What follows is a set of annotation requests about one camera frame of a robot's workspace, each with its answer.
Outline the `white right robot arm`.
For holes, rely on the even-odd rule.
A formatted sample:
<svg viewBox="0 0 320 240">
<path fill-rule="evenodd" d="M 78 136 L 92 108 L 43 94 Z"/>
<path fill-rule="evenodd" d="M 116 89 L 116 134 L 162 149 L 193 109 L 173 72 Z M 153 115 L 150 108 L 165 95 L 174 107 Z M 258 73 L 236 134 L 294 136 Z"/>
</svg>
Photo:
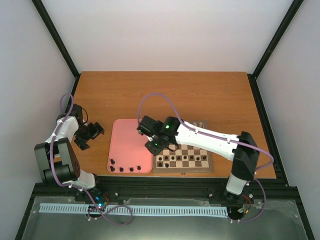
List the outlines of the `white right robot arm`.
<svg viewBox="0 0 320 240">
<path fill-rule="evenodd" d="M 239 196 L 247 183 L 255 176 L 260 150 L 248 132 L 240 135 L 214 132 L 195 126 L 177 117 L 169 116 L 165 122 L 145 115 L 137 126 L 140 135 L 148 142 L 145 147 L 156 156 L 172 145 L 188 145 L 220 155 L 232 161 L 225 191 Z"/>
</svg>

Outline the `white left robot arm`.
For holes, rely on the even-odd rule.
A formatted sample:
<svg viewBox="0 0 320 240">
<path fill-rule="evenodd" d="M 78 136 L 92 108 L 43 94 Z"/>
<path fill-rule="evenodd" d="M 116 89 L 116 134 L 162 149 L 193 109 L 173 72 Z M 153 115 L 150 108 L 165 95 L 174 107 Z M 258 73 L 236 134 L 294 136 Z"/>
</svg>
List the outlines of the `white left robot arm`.
<svg viewBox="0 0 320 240">
<path fill-rule="evenodd" d="M 103 198 L 104 188 L 98 185 L 98 177 L 81 169 L 80 163 L 72 147 L 72 140 L 82 150 L 90 146 L 89 140 L 94 140 L 105 130 L 98 123 L 85 123 L 77 116 L 58 116 L 57 125 L 51 136 L 43 143 L 34 147 L 41 180 L 46 185 L 56 185 L 59 182 L 63 187 L 86 189 L 86 195 L 92 201 Z"/>
</svg>

